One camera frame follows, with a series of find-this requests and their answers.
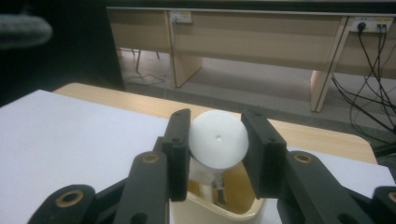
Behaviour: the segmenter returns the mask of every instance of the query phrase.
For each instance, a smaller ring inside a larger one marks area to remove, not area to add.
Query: floor
[[[203,67],[182,87],[174,88],[168,54],[160,53],[158,58],[156,52],[142,51],[138,72],[135,71],[137,52],[133,54],[130,49],[120,49],[118,54],[127,91],[235,112],[259,107],[265,110],[269,119],[354,133],[369,141],[372,147],[396,141],[396,135],[362,113],[352,110],[350,114],[350,105],[333,84],[322,110],[319,113],[310,111],[309,70],[204,58]],[[360,76],[335,74],[335,77],[353,92],[359,91],[364,81]],[[382,85],[390,100],[396,102],[396,80],[383,79]],[[367,88],[361,95],[373,97]],[[391,126],[389,120],[396,123],[395,114],[388,118],[381,106],[357,102],[388,126]],[[365,134],[374,138],[357,132],[350,124],[351,119]]]

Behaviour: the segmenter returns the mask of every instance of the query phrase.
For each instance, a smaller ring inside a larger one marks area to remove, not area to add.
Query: wooden table
[[[78,83],[66,85],[55,92],[97,104],[110,105],[165,119],[169,119],[172,113],[180,109],[189,108],[191,110],[192,119],[195,119],[207,110],[213,109]],[[374,153],[369,143],[356,135],[338,133],[272,119],[270,119],[270,122],[283,136],[290,147],[323,152],[357,161],[376,163]]]

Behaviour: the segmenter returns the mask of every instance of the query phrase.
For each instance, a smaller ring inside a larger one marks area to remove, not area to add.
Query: white paper
[[[0,223],[26,223],[55,190],[127,177],[167,119],[36,91],[0,108]]]

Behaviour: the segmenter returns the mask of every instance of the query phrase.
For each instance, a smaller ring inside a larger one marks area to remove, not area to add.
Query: desk
[[[107,13],[119,48],[170,54],[176,87],[202,67],[202,57],[303,68],[313,70],[311,110],[320,111],[333,73],[370,72],[358,36],[350,32],[355,16],[394,17],[395,2],[282,2],[109,0]],[[188,10],[192,23],[175,22],[173,10]],[[383,51],[387,57],[395,35],[393,24]],[[374,57],[377,36],[364,40]],[[395,54],[389,60],[395,62]],[[395,64],[384,66],[383,77],[395,78]]]
[[[66,85],[55,92],[81,100],[165,119],[169,119],[172,113],[180,109],[189,108],[192,119],[207,110],[213,109],[77,83]],[[270,119],[270,122],[290,147],[305,148],[357,161],[376,163],[369,143],[356,135],[332,132],[278,120]]]

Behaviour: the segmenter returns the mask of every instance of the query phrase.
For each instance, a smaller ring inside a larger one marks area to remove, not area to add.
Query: desk leg
[[[332,81],[332,74],[338,64],[338,60],[343,52],[344,45],[347,42],[350,27],[353,20],[344,17],[340,21],[337,35],[332,43],[332,50],[326,62],[324,71],[313,71],[311,76],[311,110],[320,112],[323,102]]]
[[[180,87],[201,67],[202,58],[177,54],[174,56],[175,86]]]
[[[320,112],[332,79],[332,73],[312,71],[311,75],[311,110]]]

